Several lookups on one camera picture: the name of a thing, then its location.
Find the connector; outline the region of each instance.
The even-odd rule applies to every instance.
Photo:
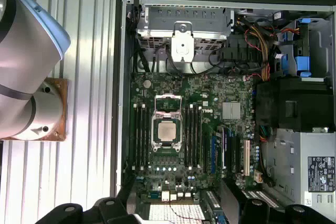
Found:
[[[250,175],[250,140],[244,140],[244,175]]]

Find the chipset heatsink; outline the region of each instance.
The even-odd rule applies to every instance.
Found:
[[[240,119],[240,102],[223,102],[223,119]]]

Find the corrugated metal wall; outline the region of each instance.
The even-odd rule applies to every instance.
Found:
[[[67,139],[4,143],[0,223],[35,223],[66,202],[85,210],[110,192],[115,0],[36,1],[71,37],[50,74],[70,80]]]

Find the screw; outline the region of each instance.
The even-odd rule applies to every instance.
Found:
[[[304,212],[304,209],[302,207],[299,207],[299,206],[294,206],[293,209],[296,211],[296,212]]]
[[[74,211],[74,207],[67,207],[64,211],[65,212],[71,212],[71,211]]]
[[[261,206],[262,205],[261,201],[257,200],[257,199],[252,200],[252,204],[256,205],[256,206]]]

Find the green circuit board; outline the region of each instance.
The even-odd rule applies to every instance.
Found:
[[[218,188],[220,179],[226,176],[233,176],[242,189],[253,187],[253,171],[259,156],[253,139],[253,90],[253,81],[242,76],[205,74],[181,78],[167,73],[134,73],[128,163],[137,171],[145,195],[147,192],[150,198],[151,192],[164,188],[184,192]],[[163,94],[182,97],[182,103],[174,99],[156,100],[156,110],[177,111],[181,106],[182,147],[179,152],[173,148],[159,148],[154,152],[151,146],[155,96]],[[239,118],[226,119],[223,102],[240,104]],[[235,157],[231,153],[230,168],[223,163],[221,131],[225,131],[237,150]],[[251,142],[249,176],[241,173],[244,140]]]

